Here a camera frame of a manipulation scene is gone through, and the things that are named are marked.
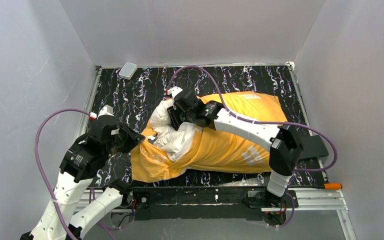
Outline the white pillow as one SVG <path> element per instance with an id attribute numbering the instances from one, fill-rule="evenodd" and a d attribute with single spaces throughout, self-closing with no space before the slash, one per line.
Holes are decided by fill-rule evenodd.
<path id="1" fill-rule="evenodd" d="M 153 145 L 163 150 L 171 162 L 179 160 L 191 148 L 196 133 L 202 128 L 194 123 L 183 122 L 176 130 L 171 126 L 168 108 L 174 105 L 173 99 L 162 100 L 152 112 L 149 124 L 156 132 Z"/>

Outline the yellow and blue pillowcase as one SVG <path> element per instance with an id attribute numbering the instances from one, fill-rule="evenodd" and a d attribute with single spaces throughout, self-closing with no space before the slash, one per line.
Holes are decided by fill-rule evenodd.
<path id="1" fill-rule="evenodd" d="M 189 151 L 172 162 L 153 145 L 157 133 L 149 121 L 142 131 L 145 140 L 130 153 L 131 175 L 135 181 L 153 183 L 176 178 L 187 170 L 235 174 L 270 172 L 269 152 L 234 134 L 208 127 L 196 133 Z"/>

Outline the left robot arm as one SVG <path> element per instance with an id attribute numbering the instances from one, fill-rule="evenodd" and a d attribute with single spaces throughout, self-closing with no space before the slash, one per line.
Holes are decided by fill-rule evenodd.
<path id="1" fill-rule="evenodd" d="M 129 189 L 127 184 L 115 180 L 97 199 L 76 211 L 85 190 L 106 161 L 117 153 L 129 153 L 146 139 L 114 116 L 109 105 L 105 105 L 99 113 L 80 111 L 92 120 L 91 126 L 75 139 L 64 154 L 57 183 L 51 186 L 40 161 L 40 135 L 52 117 L 69 111 L 66 108 L 50 114 L 37 130 L 34 155 L 50 201 L 37 225 L 21 235 L 22 240 L 82 240 L 105 215 L 122 204 Z"/>

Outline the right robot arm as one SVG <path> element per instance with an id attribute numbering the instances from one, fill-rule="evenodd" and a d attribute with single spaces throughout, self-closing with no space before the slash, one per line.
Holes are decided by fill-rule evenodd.
<path id="1" fill-rule="evenodd" d="M 271 174 L 266 192 L 277 198 L 286 193 L 298 160 L 304 152 L 303 142 L 295 130 L 296 123 L 259 121 L 240 114 L 227 105 L 223 93 L 219 94 L 218 101 L 206 103 L 192 91 L 176 86 L 166 93 L 173 99 L 169 114 L 175 120 L 233 134 L 269 152 Z"/>

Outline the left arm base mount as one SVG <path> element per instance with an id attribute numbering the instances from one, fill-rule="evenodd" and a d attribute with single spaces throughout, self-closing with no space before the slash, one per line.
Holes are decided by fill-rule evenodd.
<path id="1" fill-rule="evenodd" d="M 114 180 L 109 184 L 109 187 L 116 189 L 121 195 L 121 204 L 116 209 L 134 209 L 139 203 L 142 202 L 142 196 L 138 197 L 137 193 L 134 193 L 134 188 L 143 187 L 144 183 L 141 181 L 132 180 L 126 182 L 120 179 Z"/>

